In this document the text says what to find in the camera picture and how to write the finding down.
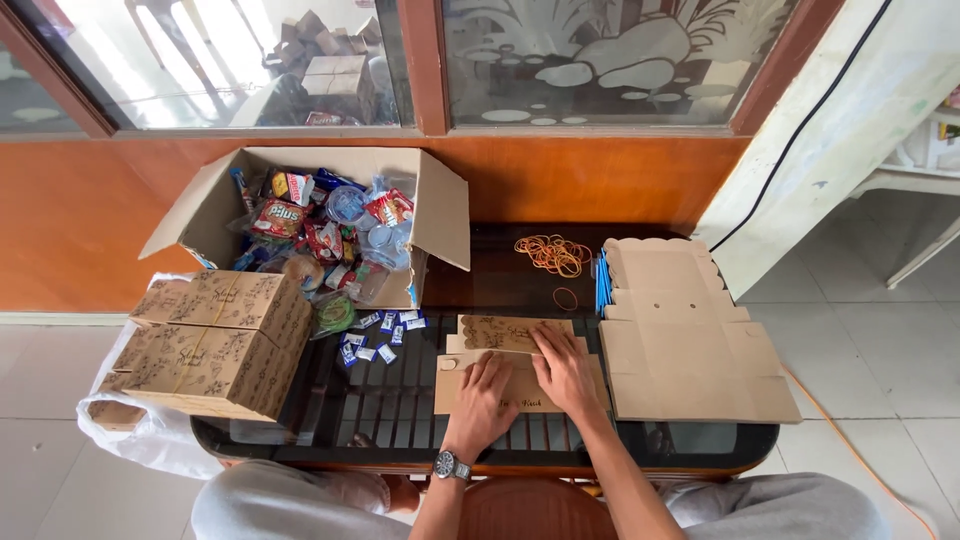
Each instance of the black cable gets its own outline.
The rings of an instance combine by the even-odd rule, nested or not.
[[[763,188],[760,190],[760,193],[756,196],[756,202],[754,202],[754,207],[750,209],[750,213],[748,213],[747,217],[743,218],[743,221],[741,221],[736,227],[734,227],[732,231],[727,233],[727,235],[724,236],[722,240],[720,240],[719,242],[716,243],[715,246],[710,248],[711,252],[719,248],[720,246],[722,246],[723,243],[726,242],[728,238],[733,236],[733,234],[739,231],[741,227],[746,225],[747,222],[750,221],[751,217],[754,217],[754,213],[756,212],[756,209],[759,208],[760,206],[760,201],[763,200],[764,193],[767,192],[767,187],[770,186],[770,182],[774,180],[774,176],[776,176],[777,171],[780,170],[780,165],[783,163],[783,160],[786,158],[786,154],[787,152],[790,151],[790,148],[793,146],[794,141],[797,140],[797,137],[800,136],[800,132],[804,130],[804,128],[806,127],[806,124],[810,121],[811,118],[813,118],[813,115],[816,114],[818,110],[820,110],[820,107],[823,106],[826,100],[830,97],[830,94],[832,94],[833,91],[837,88],[837,85],[840,84],[840,81],[843,79],[844,75],[847,74],[847,70],[850,69],[850,66],[853,63],[853,60],[856,59],[857,53],[860,52],[860,48],[863,47],[863,44],[867,41],[867,37],[870,37],[870,34],[874,31],[874,27],[876,27],[876,24],[878,22],[880,22],[880,18],[883,17],[884,13],[886,13],[887,6],[889,6],[890,2],[892,1],[893,0],[884,0],[883,5],[880,6],[880,9],[876,12],[876,15],[874,15],[874,20],[870,21],[870,25],[867,27],[867,31],[864,32],[863,36],[860,37],[860,40],[856,43],[856,45],[853,47],[853,50],[850,52],[850,56],[847,57],[847,61],[845,61],[843,64],[843,67],[840,68],[840,72],[837,73],[836,78],[833,79],[833,83],[831,83],[829,88],[827,88],[827,92],[824,93],[823,97],[820,98],[820,101],[818,101],[817,104],[813,106],[813,109],[810,110],[810,112],[806,115],[806,117],[804,118],[804,121],[800,123],[800,126],[797,127],[797,130],[794,131],[793,134],[790,136],[790,140],[788,140],[786,142],[786,146],[783,147],[783,152],[780,153],[780,157],[777,159],[777,162],[774,163],[774,168],[770,171],[770,176],[767,177],[767,181],[763,183]]]

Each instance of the glass pane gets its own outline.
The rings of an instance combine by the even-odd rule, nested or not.
[[[78,132],[66,112],[0,41],[0,134]]]
[[[725,125],[796,0],[446,0],[457,126]]]
[[[121,126],[399,126],[413,117],[394,0],[13,2]]]

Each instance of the man's left hand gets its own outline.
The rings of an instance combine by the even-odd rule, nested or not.
[[[512,402],[501,406],[501,401],[513,371],[510,360],[492,351],[467,366],[441,450],[453,452],[472,466],[477,456],[510,428],[519,405]]]

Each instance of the chair backrest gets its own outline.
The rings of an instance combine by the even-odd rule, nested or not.
[[[605,504],[559,479],[497,478],[464,495],[459,540],[615,540]]]

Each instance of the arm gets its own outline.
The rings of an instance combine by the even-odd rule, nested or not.
[[[450,414],[441,450],[450,450],[473,466],[477,456],[513,423],[517,404],[500,407],[503,388],[514,367],[502,355],[484,353],[464,370],[457,404]],[[410,531],[411,539],[448,540],[457,537],[467,481],[430,478],[430,489]]]
[[[540,325],[533,332],[543,356],[534,356],[537,381],[580,430],[621,540],[685,540],[650,481],[623,447],[597,398],[593,375],[572,335]]]

